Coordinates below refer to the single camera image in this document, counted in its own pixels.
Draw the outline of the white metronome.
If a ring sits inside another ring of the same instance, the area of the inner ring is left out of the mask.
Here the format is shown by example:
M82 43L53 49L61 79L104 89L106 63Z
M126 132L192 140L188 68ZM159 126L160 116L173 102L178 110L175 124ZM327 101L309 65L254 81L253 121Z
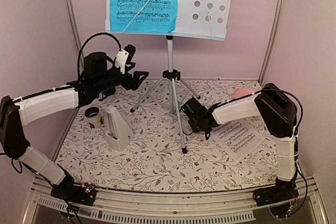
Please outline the white metronome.
M134 139L133 130L112 105L104 111L104 128L107 144L118 152L122 152Z

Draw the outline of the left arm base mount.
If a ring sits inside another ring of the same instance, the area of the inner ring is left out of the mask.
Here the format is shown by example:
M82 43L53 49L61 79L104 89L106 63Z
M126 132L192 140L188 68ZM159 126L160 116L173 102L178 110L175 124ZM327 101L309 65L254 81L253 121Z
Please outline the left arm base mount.
M71 179L63 180L59 185L53 185L50 195L65 202L74 202L82 205L93 206L97 191L95 186L84 183L75 185Z

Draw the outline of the white sheet music page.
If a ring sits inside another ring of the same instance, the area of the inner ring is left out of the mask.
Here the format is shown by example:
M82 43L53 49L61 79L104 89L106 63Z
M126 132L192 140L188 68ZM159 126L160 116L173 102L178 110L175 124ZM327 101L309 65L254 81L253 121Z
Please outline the white sheet music page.
M214 140L234 161L247 157L265 140L265 136L245 121L231 121L211 132Z

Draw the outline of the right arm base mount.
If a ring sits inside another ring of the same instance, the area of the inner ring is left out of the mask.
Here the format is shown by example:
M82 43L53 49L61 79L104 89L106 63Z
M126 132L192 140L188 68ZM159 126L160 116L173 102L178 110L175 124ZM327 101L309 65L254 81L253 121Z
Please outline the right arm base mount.
M257 206L270 205L298 196L296 184L282 180L277 180L275 186L256 189L253 192L253 199Z

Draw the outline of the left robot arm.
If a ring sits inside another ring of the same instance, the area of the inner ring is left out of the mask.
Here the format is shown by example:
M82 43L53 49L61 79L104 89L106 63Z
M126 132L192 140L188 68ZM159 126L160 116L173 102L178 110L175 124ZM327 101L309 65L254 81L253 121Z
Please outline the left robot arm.
M76 81L66 85L12 99L1 99L1 145L7 157L19 160L44 176L67 200L78 195L74 181L61 166L31 146L24 135L27 124L67 109L91 104L100 95L114 94L117 86L135 91L149 75L147 71L129 73L135 67L134 51L121 49L114 59L105 52L93 52L84 58L84 67Z

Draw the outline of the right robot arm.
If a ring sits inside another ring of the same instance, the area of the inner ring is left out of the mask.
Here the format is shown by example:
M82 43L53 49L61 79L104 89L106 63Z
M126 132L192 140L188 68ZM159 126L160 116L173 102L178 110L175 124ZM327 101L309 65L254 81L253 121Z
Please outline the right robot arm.
M276 143L277 177L271 196L276 201L284 200L295 189L297 177L298 128L297 108L292 101L294 95L280 90L273 83L259 91L235 93L233 100L217 103L210 108L201 105L196 98L189 99L181 109L188 117L194 133L204 132L205 138L212 137L222 145L235 160L255 149L263 137L241 122L257 116Z

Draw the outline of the blue sheet music page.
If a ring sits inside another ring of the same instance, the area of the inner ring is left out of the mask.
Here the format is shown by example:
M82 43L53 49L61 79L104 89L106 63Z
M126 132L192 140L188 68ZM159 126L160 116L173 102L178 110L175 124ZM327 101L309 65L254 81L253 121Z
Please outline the blue sheet music page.
M177 0L109 0L109 28L113 33L159 33L175 30Z

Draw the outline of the light blue music stand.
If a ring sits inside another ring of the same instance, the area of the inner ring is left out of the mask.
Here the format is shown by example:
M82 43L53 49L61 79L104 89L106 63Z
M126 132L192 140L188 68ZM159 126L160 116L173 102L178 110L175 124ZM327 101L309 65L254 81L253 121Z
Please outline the light blue music stand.
M112 34L163 35L167 41L169 110L178 113L173 38L224 40L230 0L107 0L105 30Z

